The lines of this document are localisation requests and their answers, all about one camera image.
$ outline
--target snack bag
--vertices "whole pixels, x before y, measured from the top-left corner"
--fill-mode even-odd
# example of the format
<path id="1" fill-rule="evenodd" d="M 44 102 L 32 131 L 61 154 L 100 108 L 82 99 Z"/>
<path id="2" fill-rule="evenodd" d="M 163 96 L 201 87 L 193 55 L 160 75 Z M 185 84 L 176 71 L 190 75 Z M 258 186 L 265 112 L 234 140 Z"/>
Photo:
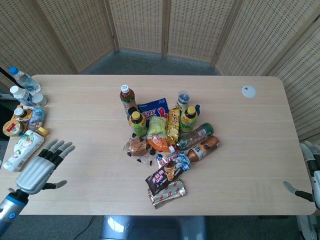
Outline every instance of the snack bag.
<path id="1" fill-rule="evenodd" d="M 187 195 L 187 192 L 184 183 L 179 178 L 171 182 L 165 189 L 156 195 L 152 195 L 151 190 L 148 189 L 149 199 L 155 209 L 158 209 L 166 203 L 169 203 L 174 199 L 181 198 L 185 195 Z"/>
<path id="2" fill-rule="evenodd" d="M 166 131 L 166 141 L 168 144 L 175 145 L 179 138 L 180 110 L 179 108 L 170 109 Z"/>
<path id="3" fill-rule="evenodd" d="M 149 120 L 153 116 L 167 118 L 169 113 L 169 108 L 167 100 L 165 98 L 151 101 L 146 104 L 138 104 L 139 112 L 145 116 L 146 126 L 149 126 Z"/>
<path id="4" fill-rule="evenodd" d="M 179 154 L 184 154 L 184 153 L 185 153 L 184 151 L 179 151 L 179 150 L 169 154 L 165 154 L 164 152 L 162 154 L 159 153 L 155 156 L 156 163 L 158 164 L 158 167 L 161 168 L 171 160 L 176 159 Z"/>
<path id="5" fill-rule="evenodd" d="M 152 159 L 156 150 L 151 148 L 145 139 L 135 133 L 126 141 L 123 151 L 129 157 L 133 157 L 137 162 L 152 166 Z"/>
<path id="6" fill-rule="evenodd" d="M 161 116 L 150 118 L 147 142 L 156 150 L 170 153 L 166 137 L 167 119 Z"/>
<path id="7" fill-rule="evenodd" d="M 170 183 L 175 181 L 183 172 L 190 169 L 190 161 L 185 154 L 179 154 L 177 158 L 169 161 L 154 174 L 148 176 L 145 181 L 152 195 L 159 194 Z"/>

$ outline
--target blue bottle cap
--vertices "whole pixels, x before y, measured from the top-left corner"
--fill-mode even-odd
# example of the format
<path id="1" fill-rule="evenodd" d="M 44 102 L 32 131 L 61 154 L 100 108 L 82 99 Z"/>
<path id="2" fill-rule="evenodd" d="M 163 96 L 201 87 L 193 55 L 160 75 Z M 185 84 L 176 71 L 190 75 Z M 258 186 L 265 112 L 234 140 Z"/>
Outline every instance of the blue bottle cap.
<path id="1" fill-rule="evenodd" d="M 9 67 L 9 73 L 11 73 L 12 75 L 16 75 L 19 72 L 18 68 L 15 66 L 11 66 Z"/>

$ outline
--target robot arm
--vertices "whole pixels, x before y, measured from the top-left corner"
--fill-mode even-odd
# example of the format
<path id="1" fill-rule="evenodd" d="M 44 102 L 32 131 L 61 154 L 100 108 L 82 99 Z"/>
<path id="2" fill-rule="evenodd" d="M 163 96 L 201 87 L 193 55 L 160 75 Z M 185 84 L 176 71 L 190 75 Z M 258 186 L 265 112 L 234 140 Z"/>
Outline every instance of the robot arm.
<path id="1" fill-rule="evenodd" d="M 298 190 L 289 182 L 284 181 L 284 186 L 294 195 L 306 199 L 310 202 L 315 202 L 317 209 L 320 207 L 320 147 L 305 141 L 300 143 L 300 148 L 309 168 L 312 184 L 312 193 Z"/>
<path id="2" fill-rule="evenodd" d="M 16 179 L 17 190 L 11 192 L 0 203 L 0 238 L 9 228 L 16 216 L 28 203 L 28 196 L 41 190 L 58 189 L 67 181 L 48 183 L 48 179 L 63 159 L 73 150 L 72 142 L 49 142 L 38 156 L 33 157 L 20 176 Z"/>

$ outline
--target woven partition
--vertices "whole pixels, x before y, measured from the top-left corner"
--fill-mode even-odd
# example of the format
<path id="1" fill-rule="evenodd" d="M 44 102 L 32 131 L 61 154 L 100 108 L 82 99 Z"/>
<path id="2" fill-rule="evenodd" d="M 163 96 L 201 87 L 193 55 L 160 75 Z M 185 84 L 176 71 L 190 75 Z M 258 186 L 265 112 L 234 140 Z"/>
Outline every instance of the woven partition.
<path id="1" fill-rule="evenodd" d="M 244 0 L 216 67 L 222 75 L 261 75 L 319 5 L 319 0 Z"/>
<path id="2" fill-rule="evenodd" d="M 233 0 L 171 0 L 168 55 L 209 62 Z"/>
<path id="3" fill-rule="evenodd" d="M 37 0 L 78 71 L 113 49 L 98 0 Z"/>
<path id="4" fill-rule="evenodd" d="M 283 82 L 298 136 L 320 129 L 320 28 L 275 76 Z"/>
<path id="5" fill-rule="evenodd" d="M 0 23 L 3 69 L 16 65 L 30 75 L 73 73 L 22 1 L 0 1 Z M 11 85 L 2 74 L 0 78 L 6 86 Z"/>
<path id="6" fill-rule="evenodd" d="M 120 48 L 161 52 L 162 0 L 109 0 Z"/>

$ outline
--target silver wrapper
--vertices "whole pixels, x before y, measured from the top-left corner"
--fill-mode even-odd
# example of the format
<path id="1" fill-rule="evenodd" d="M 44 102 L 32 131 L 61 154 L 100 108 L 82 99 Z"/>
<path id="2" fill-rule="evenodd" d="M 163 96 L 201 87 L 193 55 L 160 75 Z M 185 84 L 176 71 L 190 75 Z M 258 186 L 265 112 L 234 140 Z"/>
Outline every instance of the silver wrapper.
<path id="1" fill-rule="evenodd" d="M 156 195 L 152 195 L 150 189 L 148 189 L 148 196 L 155 209 L 158 209 L 171 202 L 174 199 L 182 198 L 187 195 L 184 183 L 177 178 L 177 180 L 171 182 L 165 189 Z"/>

